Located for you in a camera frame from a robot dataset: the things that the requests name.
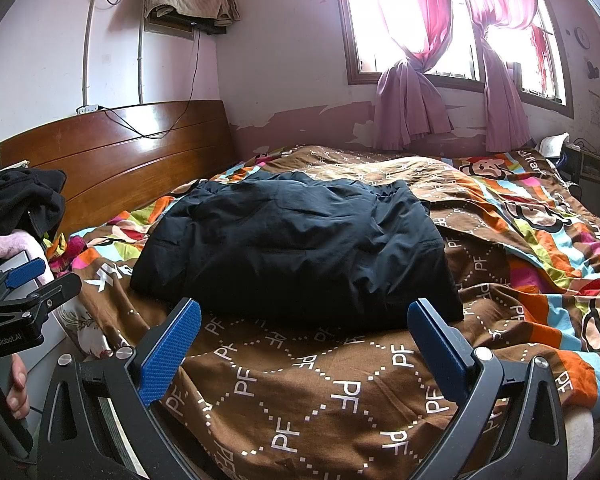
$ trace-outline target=pink curtain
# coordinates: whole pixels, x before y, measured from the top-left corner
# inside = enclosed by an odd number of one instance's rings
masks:
[[[531,138],[518,90],[507,68],[486,40],[489,27],[527,28],[538,10],[538,0],[466,0],[481,37],[486,84],[488,152],[508,152]]]
[[[540,75],[542,91],[546,92],[546,67],[550,63],[549,46],[546,44],[544,31],[533,23],[531,24],[531,43],[536,50],[536,56],[538,56],[538,74]]]
[[[424,24],[423,41],[417,50],[410,50],[403,38],[417,36],[410,16],[413,11],[396,9],[396,0],[378,0],[386,29],[406,58],[386,70],[378,81],[374,117],[377,149],[401,150],[417,137],[452,130],[440,93],[424,76],[451,42],[451,0],[417,2]]]

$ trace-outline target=pink fleece blanket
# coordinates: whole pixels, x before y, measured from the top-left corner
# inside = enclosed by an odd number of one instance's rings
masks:
[[[16,229],[13,233],[7,236],[0,236],[0,258],[12,258],[16,254],[25,251],[29,260],[42,258],[45,263],[45,272],[38,278],[42,285],[53,281],[53,274],[49,269],[49,264],[46,261],[45,251],[42,246],[26,231]]]

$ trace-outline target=black clothing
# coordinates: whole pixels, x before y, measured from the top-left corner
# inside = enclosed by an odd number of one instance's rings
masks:
[[[14,168],[0,171],[0,235],[23,229],[35,239],[51,235],[64,215],[60,195],[66,175],[59,170]]]
[[[417,298],[462,319],[442,237],[401,180],[260,171],[202,182],[160,220],[131,287],[214,314],[360,332],[406,327]]]

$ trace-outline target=brown bedspread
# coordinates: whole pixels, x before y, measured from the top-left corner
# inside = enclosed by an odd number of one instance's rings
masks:
[[[407,181],[431,202],[445,239],[464,303],[456,327],[500,358],[544,356],[563,405],[600,416],[600,220],[537,152],[435,160],[307,146],[248,165],[218,180],[237,182],[259,167]],[[74,260],[85,281],[81,300],[114,349],[136,344],[165,316],[165,305],[128,286],[151,225],[173,198],[160,200],[83,233],[90,248]],[[227,269],[227,286],[234,272]],[[235,301],[258,298],[236,290]],[[344,338],[335,327],[296,330],[210,312],[162,403],[242,480],[408,478],[456,410],[408,331]],[[496,404],[474,464],[497,436],[504,405]]]

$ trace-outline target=pink wall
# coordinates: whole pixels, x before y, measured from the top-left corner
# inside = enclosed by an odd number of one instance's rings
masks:
[[[82,105],[82,45],[89,0],[16,0],[0,22],[0,140],[75,114]],[[138,103],[142,0],[96,0],[89,102]],[[186,100],[195,66],[192,41],[144,34],[144,101]],[[217,99],[216,44],[202,35],[194,99]]]
[[[218,75],[240,154],[298,143],[370,146],[375,86],[347,84],[337,0],[237,0],[242,21],[218,39]],[[586,59],[600,69],[600,30],[586,0],[550,0],[570,66],[575,117],[525,105],[536,139],[564,131],[600,143],[591,124]],[[583,27],[592,47],[583,51],[565,29]],[[426,137],[410,151],[459,156],[484,150],[485,111],[480,93],[440,89],[453,134]]]

